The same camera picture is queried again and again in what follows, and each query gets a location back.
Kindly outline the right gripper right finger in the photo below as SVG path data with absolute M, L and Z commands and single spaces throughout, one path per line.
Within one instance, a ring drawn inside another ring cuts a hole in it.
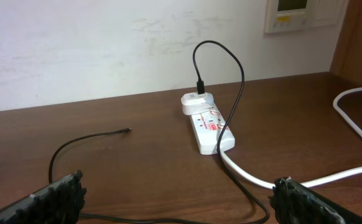
M 269 197 L 280 224 L 362 224 L 362 217 L 290 177 L 276 179 Z

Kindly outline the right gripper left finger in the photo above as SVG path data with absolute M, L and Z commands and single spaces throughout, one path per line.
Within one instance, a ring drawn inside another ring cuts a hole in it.
M 76 224 L 85 204 L 80 170 L 0 209 L 0 224 Z

